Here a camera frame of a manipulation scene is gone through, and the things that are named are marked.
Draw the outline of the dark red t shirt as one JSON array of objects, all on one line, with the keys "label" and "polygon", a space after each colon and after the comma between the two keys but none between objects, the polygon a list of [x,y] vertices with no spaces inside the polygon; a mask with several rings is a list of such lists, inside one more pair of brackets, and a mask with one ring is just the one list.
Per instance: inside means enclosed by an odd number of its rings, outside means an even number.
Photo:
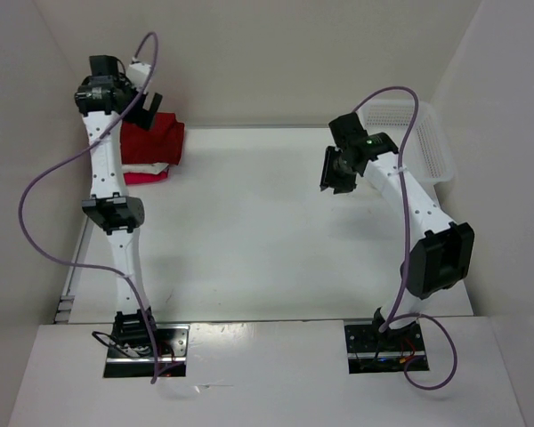
[{"label": "dark red t shirt", "polygon": [[175,113],[157,113],[148,131],[124,122],[120,131],[122,163],[179,165],[184,136],[185,124],[177,119]]}]

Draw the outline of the cream white t shirt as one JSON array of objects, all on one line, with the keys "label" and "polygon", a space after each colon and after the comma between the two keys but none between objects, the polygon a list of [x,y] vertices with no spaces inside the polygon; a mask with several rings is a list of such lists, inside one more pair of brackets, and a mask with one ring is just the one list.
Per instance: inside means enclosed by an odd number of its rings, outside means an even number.
[{"label": "cream white t shirt", "polygon": [[122,165],[123,173],[143,173],[143,174],[152,174],[158,175],[163,173],[169,168],[168,163],[152,163],[152,164],[131,164],[131,165]]}]

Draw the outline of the pink t shirt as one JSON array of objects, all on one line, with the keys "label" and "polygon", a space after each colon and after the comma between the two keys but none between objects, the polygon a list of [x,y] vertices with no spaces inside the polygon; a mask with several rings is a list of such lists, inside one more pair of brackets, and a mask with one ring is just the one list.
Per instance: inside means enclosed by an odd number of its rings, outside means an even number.
[{"label": "pink t shirt", "polygon": [[168,178],[167,170],[160,173],[125,173],[124,179],[127,186],[149,185],[165,181]]}]

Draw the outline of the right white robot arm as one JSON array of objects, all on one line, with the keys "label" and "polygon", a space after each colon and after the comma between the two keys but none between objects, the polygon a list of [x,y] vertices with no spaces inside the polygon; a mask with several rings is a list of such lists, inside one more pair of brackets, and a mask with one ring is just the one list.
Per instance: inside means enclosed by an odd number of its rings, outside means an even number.
[{"label": "right white robot arm", "polygon": [[403,221],[400,289],[392,302],[376,310],[372,321],[374,343],[390,350],[409,333],[432,294],[467,276],[474,231],[439,208],[406,167],[405,147],[389,135],[368,133],[354,112],[335,118],[328,127],[334,143],[325,151],[320,189],[351,193],[362,177]]}]

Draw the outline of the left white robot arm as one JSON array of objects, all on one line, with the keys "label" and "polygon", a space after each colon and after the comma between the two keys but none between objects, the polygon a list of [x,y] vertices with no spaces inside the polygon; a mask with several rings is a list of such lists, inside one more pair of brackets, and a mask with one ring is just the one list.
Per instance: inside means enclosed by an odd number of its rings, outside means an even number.
[{"label": "left white robot arm", "polygon": [[117,314],[109,346],[126,358],[147,357],[158,348],[160,335],[142,281],[139,246],[144,205],[130,196],[125,184],[120,130],[123,123],[150,130],[162,97],[155,94],[150,106],[143,106],[152,73],[147,63],[133,59],[120,70],[119,59],[110,55],[94,55],[89,63],[91,74],[75,94],[93,171],[90,196],[82,209],[106,234],[117,272]]}]

